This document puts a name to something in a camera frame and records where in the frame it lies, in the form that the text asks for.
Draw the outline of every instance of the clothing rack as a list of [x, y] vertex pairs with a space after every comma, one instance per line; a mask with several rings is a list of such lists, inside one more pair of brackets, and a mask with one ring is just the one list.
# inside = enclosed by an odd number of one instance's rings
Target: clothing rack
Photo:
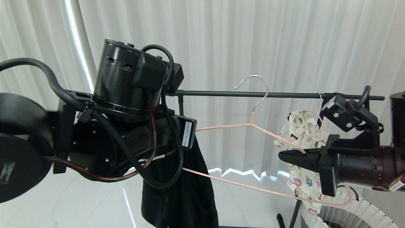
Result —
[[[168, 96], [176, 96], [179, 102], [179, 112], [180, 115], [184, 115], [184, 97], [185, 96], [202, 96], [202, 97], [264, 97], [264, 92], [233, 92], [233, 91], [198, 91], [198, 90], [178, 90], [174, 94], [168, 94]], [[328, 103], [334, 96], [341, 95], [345, 99], [360, 99], [362, 95], [346, 95], [337, 92], [326, 92], [326, 93], [298, 93], [298, 92], [269, 92], [267, 97], [271, 98], [299, 98], [299, 99], [323, 99], [322, 106]], [[383, 96], [369, 96], [366, 100], [364, 106], [370, 110], [370, 100], [372, 101], [383, 101], [385, 97]], [[318, 120], [318, 126], [321, 126], [322, 122]], [[298, 216], [298, 212], [301, 205], [301, 200], [297, 200], [295, 208], [292, 214], [289, 228], [293, 228], [295, 220]], [[285, 228], [283, 218], [280, 214], [277, 215], [277, 221], [280, 228]], [[242, 228], [235, 226], [220, 226], [220, 228]]]

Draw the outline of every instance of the pink clothes hanger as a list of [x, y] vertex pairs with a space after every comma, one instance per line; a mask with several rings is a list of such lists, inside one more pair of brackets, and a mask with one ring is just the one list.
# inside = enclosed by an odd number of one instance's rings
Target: pink clothes hanger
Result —
[[[293, 143], [291, 143], [291, 142], [289, 142], [289, 141], [287, 141], [287, 140], [285, 140], [285, 139], [279, 137], [278, 135], [275, 135], [275, 134], [273, 134], [273, 133], [271, 133], [271, 132], [269, 132], [269, 131], [267, 131], [267, 130], [261, 128], [261, 127], [258, 127], [258, 126], [254, 125], [254, 124], [252, 123], [252, 122], [253, 122], [254, 111], [255, 111], [256, 107], [257, 107], [261, 102], [263, 102], [264, 99], [267, 98], [267, 95], [268, 95], [268, 93], [269, 93], [269, 86], [268, 86], [268, 84], [267, 84], [267, 82], [266, 82], [266, 80], [265, 80], [264, 78], [262, 78], [262, 77], [260, 77], [260, 76], [258, 76], [258, 75], [250, 75], [250, 76], [246, 77], [245, 79], [243, 79], [243, 80], [239, 83], [238, 86], [234, 87], [234, 89], [239, 88], [239, 87], [242, 85], [242, 83], [243, 83], [246, 79], [248, 79], [248, 78], [250, 78], [250, 77], [258, 77], [258, 78], [260, 78], [262, 81], [264, 81], [264, 83], [266, 84], [266, 94], [264, 95], [263, 99], [261, 99], [261, 100], [253, 107], [252, 114], [251, 114], [251, 116], [250, 116], [250, 122], [249, 122], [249, 123], [245, 123], [245, 124], [234, 124], [234, 125], [222, 125], [222, 126], [214, 126], [214, 127], [204, 127], [204, 128], [197, 129], [196, 131], [204, 131], [204, 130], [220, 129], [220, 128], [233, 128], [233, 127], [254, 127], [254, 128], [256, 128], [257, 130], [260, 130], [260, 131], [262, 131], [262, 132], [264, 132], [264, 133], [266, 133], [266, 134], [268, 134], [268, 135], [271, 135], [271, 136], [273, 136], [273, 137], [275, 137], [275, 138], [277, 138], [277, 139], [279, 139], [279, 140], [281, 140], [281, 141], [283, 141], [283, 142], [285, 142], [285, 143], [291, 145], [292, 147], [297, 148], [297, 150], [299, 150], [300, 152], [305, 153], [305, 151], [304, 151], [303, 149], [297, 147], [297, 145], [295, 145], [295, 144], [293, 144]], [[208, 177], [208, 178], [213, 178], [213, 179], [216, 179], [216, 180], [219, 180], [219, 181], [228, 182], [228, 183], [231, 183], [231, 184], [234, 184], [234, 185], [239, 185], [239, 186], [243, 186], [243, 187], [255, 189], [255, 190], [258, 190], [258, 191], [263, 191], [263, 192], [267, 192], [267, 193], [271, 193], [271, 194], [275, 194], [275, 195], [279, 195], [279, 196], [285, 196], [285, 197], [288, 197], [288, 198], [293, 198], [293, 199], [298, 199], [298, 200], [307, 201], [307, 202], [313, 202], [313, 203], [318, 203], [318, 204], [330, 205], [330, 206], [347, 206], [347, 205], [349, 205], [349, 204], [351, 203], [352, 198], [353, 198], [353, 193], [352, 193], [351, 189], [349, 188], [349, 186], [348, 186], [346, 183], [343, 183], [343, 185], [346, 187], [346, 189], [347, 189], [347, 191], [348, 191], [348, 193], [349, 193], [349, 198], [348, 198], [348, 200], [347, 200], [345, 203], [342, 203], [342, 204], [334, 204], [334, 203], [328, 203], [328, 202], [323, 202], [323, 201], [310, 200], [310, 199], [301, 198], [301, 197], [297, 197], [297, 196], [291, 196], [291, 195], [287, 195], [287, 194], [283, 194], [283, 193], [279, 193], [279, 192], [275, 192], [275, 191], [270, 191], [270, 190], [266, 190], [266, 189], [261, 189], [261, 188], [257, 188], [257, 187], [252, 187], [252, 186], [249, 186], [249, 185], [244, 185], [244, 184], [241, 184], [241, 183], [237, 183], [237, 182], [233, 182], [233, 181], [228, 181], [228, 180], [225, 180], [225, 179], [222, 179], [222, 178], [219, 178], [219, 177], [211, 176], [211, 175], [208, 175], [208, 174], [205, 174], [205, 173], [201, 173], [201, 172], [197, 172], [197, 171], [194, 171], [194, 170], [190, 170], [190, 169], [187, 169], [187, 168], [183, 168], [183, 170], [188, 171], [188, 172], [191, 172], [191, 173], [194, 173], [194, 174], [198, 174], [198, 175], [201, 175], [201, 176], [205, 176], [205, 177]]]
[[270, 135], [270, 136], [273, 136], [273, 137], [277, 138], [277, 139], [280, 140], [280, 141], [283, 141], [283, 142], [287, 143], [288, 145], [290, 145], [290, 146], [292, 146], [292, 147], [294, 147], [294, 148], [297, 148], [297, 150], [299, 150], [300, 152], [302, 152], [302, 153], [305, 154], [305, 151], [304, 151], [303, 149], [299, 148], [299, 147], [298, 147], [297, 145], [295, 145], [294, 143], [292, 143], [292, 142], [290, 142], [290, 141], [288, 141], [288, 140], [285, 140], [285, 139], [281, 138], [280, 136], [278, 136], [278, 135], [276, 135], [276, 134], [273, 134], [273, 133], [271, 133], [271, 132], [269, 132], [269, 131], [267, 131], [267, 130], [265, 130], [265, 129], [263, 129], [263, 128], [261, 128], [261, 127], [259, 127], [259, 126], [253, 124], [254, 111], [255, 111], [256, 107], [257, 107], [260, 103], [262, 103], [262, 102], [267, 98], [267, 95], [269, 94], [269, 85], [267, 84], [267, 82], [266, 82], [266, 80], [265, 80], [264, 78], [262, 78], [262, 77], [260, 77], [260, 76], [258, 76], [258, 75], [250, 75], [250, 76], [246, 77], [245, 79], [243, 79], [243, 80], [239, 83], [239, 85], [236, 86], [236, 87], [234, 87], [233, 89], [238, 89], [246, 79], [251, 78], [251, 77], [258, 77], [258, 78], [260, 78], [260, 79], [266, 84], [266, 94], [265, 94], [264, 97], [253, 107], [253, 109], [252, 109], [252, 114], [251, 114], [251, 116], [250, 116], [250, 122], [249, 122], [249, 123], [232, 124], [232, 125], [222, 125], [222, 126], [214, 126], [214, 127], [204, 127], [204, 128], [199, 128], [199, 129], [197, 129], [196, 131], [205, 131], [205, 130], [220, 129], [220, 128], [233, 128], [233, 127], [254, 127], [254, 128], [256, 128], [257, 130], [259, 130], [259, 131], [262, 131], [262, 132], [264, 132], [264, 133], [266, 133], [266, 134], [268, 134], [268, 135]]

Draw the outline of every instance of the white curtain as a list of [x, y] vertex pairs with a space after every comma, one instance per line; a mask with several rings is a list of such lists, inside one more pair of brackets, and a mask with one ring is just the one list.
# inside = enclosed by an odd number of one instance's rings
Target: white curtain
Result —
[[[361, 94], [369, 84], [372, 95], [386, 97], [371, 102], [385, 124], [385, 143], [390, 139], [388, 96], [405, 89], [405, 2], [400, 0], [17, 0], [2, 1], [0, 10], [0, 60], [44, 61], [67, 89], [91, 90], [104, 38], [139, 49], [159, 44], [183, 66], [184, 90], [229, 91], [251, 74], [264, 77], [271, 92]], [[1, 74], [1, 92], [55, 107], [57, 99], [38, 70], [20, 67]], [[264, 89], [257, 79], [241, 87]], [[198, 127], [245, 123], [258, 100], [185, 97], [185, 115], [195, 118]], [[290, 111], [315, 110], [318, 102], [266, 99], [254, 122], [277, 134]], [[168, 106], [178, 111], [175, 98]], [[327, 126], [330, 133], [342, 133]], [[274, 139], [254, 129], [203, 131], [197, 138], [209, 168], [253, 169], [257, 175], [275, 175], [278, 168]]]

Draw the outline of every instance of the cartoon print shirt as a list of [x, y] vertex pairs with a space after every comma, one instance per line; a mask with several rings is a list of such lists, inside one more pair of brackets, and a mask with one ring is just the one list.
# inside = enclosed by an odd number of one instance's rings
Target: cartoon print shirt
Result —
[[[291, 112], [279, 136], [302, 149], [320, 148], [325, 145], [328, 139], [327, 133], [318, 128], [316, 121], [307, 111]], [[274, 140], [274, 144], [280, 148], [280, 151], [296, 149], [277, 139]], [[322, 194], [318, 173], [289, 163], [287, 165], [291, 171], [287, 185], [298, 197], [318, 201], [325, 199], [325, 196]], [[322, 206], [321, 204], [306, 201], [304, 201], [304, 205], [313, 215], [319, 214]]]

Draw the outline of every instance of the hanging clothes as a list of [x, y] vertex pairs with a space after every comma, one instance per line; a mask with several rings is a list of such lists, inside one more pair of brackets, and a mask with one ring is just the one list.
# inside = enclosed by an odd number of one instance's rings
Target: hanging clothes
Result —
[[[289, 140], [302, 149], [320, 148], [325, 145], [328, 139], [328, 134], [319, 129], [316, 121], [308, 111], [291, 112], [279, 136]], [[274, 140], [274, 144], [279, 147], [281, 151], [296, 149], [278, 139]], [[322, 194], [318, 173], [289, 163], [287, 165], [290, 169], [290, 177], [287, 185], [294, 191], [296, 196], [317, 201], [323, 201], [325, 199], [325, 195]], [[321, 204], [305, 201], [304, 205], [308, 208], [308, 211], [314, 215], [319, 214], [322, 207]]]
[[[171, 151], [173, 146], [160, 148], [159, 154]], [[165, 182], [173, 177], [178, 164], [179, 156], [174, 154], [152, 162], [146, 169], [155, 180]], [[184, 151], [184, 167], [208, 174], [197, 138], [193, 147]], [[141, 212], [157, 228], [219, 227], [211, 179], [185, 171], [166, 189], [156, 189], [144, 182]]]

